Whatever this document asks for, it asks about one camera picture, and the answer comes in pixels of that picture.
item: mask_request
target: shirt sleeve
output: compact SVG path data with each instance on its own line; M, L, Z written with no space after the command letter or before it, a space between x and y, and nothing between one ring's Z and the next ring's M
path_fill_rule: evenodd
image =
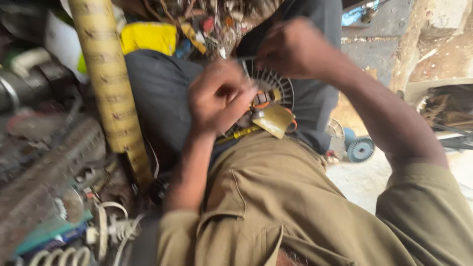
M194 211L166 213L159 222L158 266L190 266L200 216Z
M469 265L473 214L449 170L411 164L391 175L376 215L418 265Z

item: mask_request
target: khaki shirt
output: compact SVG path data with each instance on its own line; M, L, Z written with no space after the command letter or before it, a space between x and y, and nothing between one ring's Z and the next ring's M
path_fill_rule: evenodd
M473 265L473 215L450 171L391 175L376 216L349 202L305 144L253 134L210 171L204 212L160 221L158 265L273 266L281 245L309 265Z

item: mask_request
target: black pants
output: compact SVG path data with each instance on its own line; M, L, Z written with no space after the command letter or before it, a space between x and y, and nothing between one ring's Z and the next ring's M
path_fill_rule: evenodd
M299 16L312 20L329 42L340 47L341 0L285 0L269 19L243 37L237 56L255 55L266 31L274 23ZM153 50L138 50L125 59L144 132L158 151L158 158L171 167L183 149L191 125L187 88L203 66ZM330 144L325 129L330 112L337 104L338 90L319 80L291 81L295 94L293 113L298 123L291 135L323 154ZM236 142L216 145L212 159ZM167 167L163 166L161 162L160 167L165 170Z

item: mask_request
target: hand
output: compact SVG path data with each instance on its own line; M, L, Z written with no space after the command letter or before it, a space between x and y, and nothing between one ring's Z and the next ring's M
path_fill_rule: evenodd
M341 55L312 21L295 18L269 29L256 53L256 67L267 67L288 78L324 79Z
M207 65L189 89L194 133L214 137L225 133L248 110L256 92L236 62Z

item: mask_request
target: yellow plastic bag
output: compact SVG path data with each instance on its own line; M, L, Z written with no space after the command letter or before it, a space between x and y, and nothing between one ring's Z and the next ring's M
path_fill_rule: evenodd
M121 33L124 54L139 49L151 49L173 55L176 49L177 29L159 22L135 22L126 25Z

